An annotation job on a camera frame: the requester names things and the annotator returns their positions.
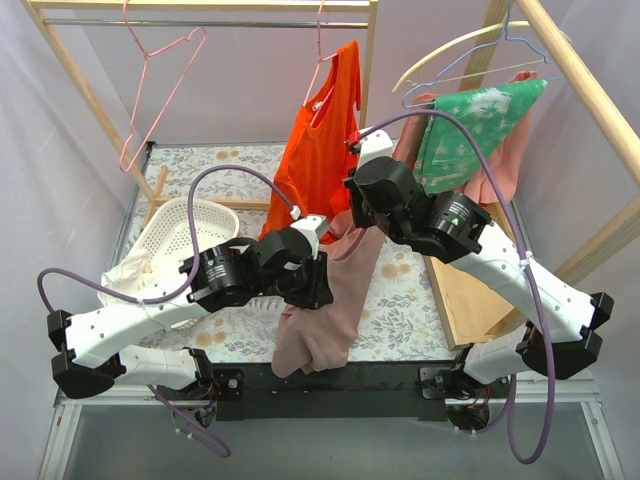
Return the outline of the dusty pink graphic t-shirt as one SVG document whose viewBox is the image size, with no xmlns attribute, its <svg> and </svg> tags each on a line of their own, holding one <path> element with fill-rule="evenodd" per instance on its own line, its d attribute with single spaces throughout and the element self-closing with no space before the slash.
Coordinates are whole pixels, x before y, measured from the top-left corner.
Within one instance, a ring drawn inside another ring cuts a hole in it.
<svg viewBox="0 0 640 480">
<path fill-rule="evenodd" d="M 328 255 L 328 281 L 334 300 L 318 310 L 286 307 L 280 317 L 273 373 L 286 378 L 346 365 L 385 235 L 376 227 L 354 225 L 344 211 L 330 224 L 337 239 L 322 248 Z"/>
</svg>

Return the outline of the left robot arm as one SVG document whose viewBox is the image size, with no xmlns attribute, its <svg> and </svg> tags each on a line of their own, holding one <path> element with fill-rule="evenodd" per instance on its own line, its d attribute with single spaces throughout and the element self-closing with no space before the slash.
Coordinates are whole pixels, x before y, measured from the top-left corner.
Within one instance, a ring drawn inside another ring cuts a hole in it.
<svg viewBox="0 0 640 480">
<path fill-rule="evenodd" d="M 151 349 L 140 341 L 176 323 L 241 307 L 257 297 L 317 310 L 333 301 L 328 256 L 292 227 L 262 240 L 233 238 L 184 260 L 177 273 L 152 286 L 153 292 L 185 285 L 178 297 L 158 305 L 119 303 L 72 315 L 47 317 L 57 353 L 52 377 L 71 399 L 106 392 L 116 384 L 157 385 L 205 398 L 220 380 L 201 349 Z"/>
</svg>

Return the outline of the orange t-shirt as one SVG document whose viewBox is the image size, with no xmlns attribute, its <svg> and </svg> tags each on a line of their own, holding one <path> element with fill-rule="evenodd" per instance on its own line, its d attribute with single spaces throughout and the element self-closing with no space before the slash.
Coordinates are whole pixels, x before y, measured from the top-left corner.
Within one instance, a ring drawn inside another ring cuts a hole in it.
<svg viewBox="0 0 640 480">
<path fill-rule="evenodd" d="M 358 129 L 361 99 L 359 45 L 351 41 L 336 51 L 324 84 L 301 106 L 274 177 L 303 216 L 332 221 L 349 209 L 343 180 L 357 157 L 345 141 Z"/>
</svg>

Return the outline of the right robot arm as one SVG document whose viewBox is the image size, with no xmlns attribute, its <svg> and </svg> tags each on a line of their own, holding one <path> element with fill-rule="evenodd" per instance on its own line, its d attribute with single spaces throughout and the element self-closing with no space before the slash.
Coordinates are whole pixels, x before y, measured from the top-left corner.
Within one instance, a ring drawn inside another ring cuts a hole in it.
<svg viewBox="0 0 640 480">
<path fill-rule="evenodd" d="M 463 271 L 496 292 L 527 322 L 466 348 L 452 373 L 454 389 L 475 397 L 500 377 L 523 371 L 566 380 L 598 359 L 596 330 L 613 299 L 567 285 L 535 259 L 528 277 L 516 246 L 490 215 L 458 192 L 427 194 L 409 167 L 378 157 L 344 181 L 356 226 L 377 227 L 391 241 Z"/>
</svg>

